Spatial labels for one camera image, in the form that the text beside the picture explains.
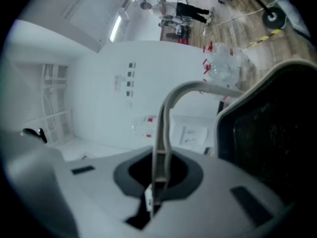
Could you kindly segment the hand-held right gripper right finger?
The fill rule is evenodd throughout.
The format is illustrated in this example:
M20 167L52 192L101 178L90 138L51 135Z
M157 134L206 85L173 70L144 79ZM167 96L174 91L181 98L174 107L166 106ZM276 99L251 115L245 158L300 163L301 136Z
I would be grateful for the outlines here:
M186 199L164 202L148 224L156 238L266 238L286 221L293 205L239 167L177 148L203 170Z

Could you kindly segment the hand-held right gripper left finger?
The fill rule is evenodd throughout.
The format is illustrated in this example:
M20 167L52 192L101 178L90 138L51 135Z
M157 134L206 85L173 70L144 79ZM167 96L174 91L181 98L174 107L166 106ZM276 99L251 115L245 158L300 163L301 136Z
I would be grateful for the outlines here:
M4 133L5 177L46 230L63 238L156 238L111 217L51 157L37 135Z

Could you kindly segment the large clear jug red label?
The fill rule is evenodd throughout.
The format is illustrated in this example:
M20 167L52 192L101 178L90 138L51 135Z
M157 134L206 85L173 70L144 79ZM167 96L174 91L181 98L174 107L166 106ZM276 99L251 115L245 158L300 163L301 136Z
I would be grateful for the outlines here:
M144 138L153 138L157 131L157 116L137 117L132 124L132 131L135 135Z

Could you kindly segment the white shelving rack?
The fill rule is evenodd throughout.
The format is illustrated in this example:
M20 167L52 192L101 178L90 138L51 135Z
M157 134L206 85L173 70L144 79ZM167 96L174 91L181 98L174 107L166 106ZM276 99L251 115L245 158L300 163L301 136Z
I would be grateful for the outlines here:
M58 64L42 66L42 122L50 146L63 144L73 136L72 113L66 105L67 69Z

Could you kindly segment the yellow black striped floor tape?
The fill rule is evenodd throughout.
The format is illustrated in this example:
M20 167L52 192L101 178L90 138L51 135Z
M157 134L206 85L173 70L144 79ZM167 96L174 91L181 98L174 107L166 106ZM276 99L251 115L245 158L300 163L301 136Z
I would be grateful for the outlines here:
M270 32L269 34L261 37L260 39L256 40L255 42L251 42L248 47L253 47L256 46L257 44L269 39L270 37L272 37L273 35L276 35L278 33L280 33L282 30L281 29L275 29L274 31Z

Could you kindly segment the ceiling light strip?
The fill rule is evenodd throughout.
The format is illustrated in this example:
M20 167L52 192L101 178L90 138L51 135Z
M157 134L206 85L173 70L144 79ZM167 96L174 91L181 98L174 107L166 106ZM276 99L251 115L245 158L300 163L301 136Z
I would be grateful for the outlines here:
M122 18L121 18L121 16L119 15L119 16L117 17L117 19L116 19L116 22L115 22L115 24L114 24L114 26L113 26L113 29L112 29L112 31L111 31L111 35L110 35L110 38L109 38L109 41L112 42L112 43L114 42L114 40L115 40L115 38L116 38L117 31L118 31L118 29L119 29L119 27L120 27L121 21L122 21Z

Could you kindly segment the black round-base stand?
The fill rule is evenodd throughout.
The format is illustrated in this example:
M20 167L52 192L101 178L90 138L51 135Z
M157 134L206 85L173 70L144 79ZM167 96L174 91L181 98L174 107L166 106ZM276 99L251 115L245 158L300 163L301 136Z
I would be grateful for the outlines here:
M263 9L262 21L266 28L281 29L285 25L286 14L278 7L268 7L261 0L254 0Z

